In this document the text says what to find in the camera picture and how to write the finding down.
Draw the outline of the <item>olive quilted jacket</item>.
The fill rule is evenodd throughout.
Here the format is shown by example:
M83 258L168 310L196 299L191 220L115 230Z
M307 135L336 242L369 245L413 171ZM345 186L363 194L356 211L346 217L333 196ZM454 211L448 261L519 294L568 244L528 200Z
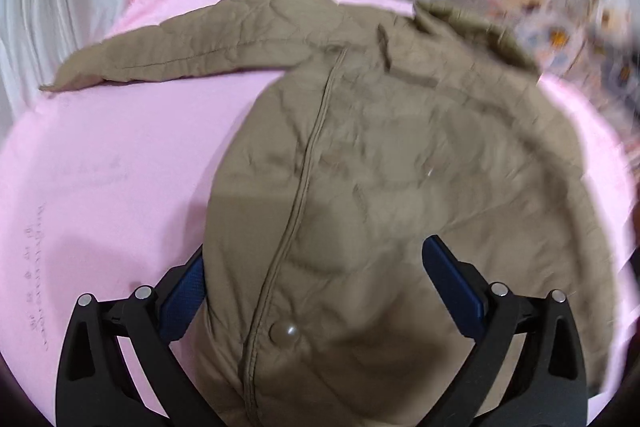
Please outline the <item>olive quilted jacket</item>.
M198 382L233 426L410 426L468 353L422 268L440 236L570 298L587 385L613 340L611 253L573 126L509 33L449 6L222 0L72 55L53 89L281 76L215 173Z

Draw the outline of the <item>pink bed sheet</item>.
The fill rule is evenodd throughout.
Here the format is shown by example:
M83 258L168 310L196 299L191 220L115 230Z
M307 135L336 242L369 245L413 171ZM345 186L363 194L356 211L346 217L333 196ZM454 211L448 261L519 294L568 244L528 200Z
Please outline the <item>pink bed sheet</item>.
M132 0L112 32L220 0ZM408 15L407 0L337 0ZM47 95L1 151L1 354L37 410L54 422L64 331L80 294L127 297L185 262L202 243L222 153L277 72L247 72ZM613 248L618 306L610 366L589 420L620 384L637 315L628 222L634 201L620 139L576 88L539 87L572 122L585 181Z

